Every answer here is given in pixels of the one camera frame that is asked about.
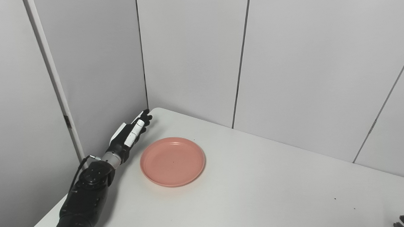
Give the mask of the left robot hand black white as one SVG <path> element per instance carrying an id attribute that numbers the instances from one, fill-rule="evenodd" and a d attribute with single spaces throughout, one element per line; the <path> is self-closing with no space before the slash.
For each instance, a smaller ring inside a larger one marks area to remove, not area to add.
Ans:
<path id="1" fill-rule="evenodd" d="M 105 151 L 102 161 L 109 163 L 117 169 L 129 158 L 129 152 L 141 134 L 147 131 L 153 116 L 150 109 L 143 110 L 135 120 L 130 123 L 123 123 L 112 136 L 108 149 Z"/>

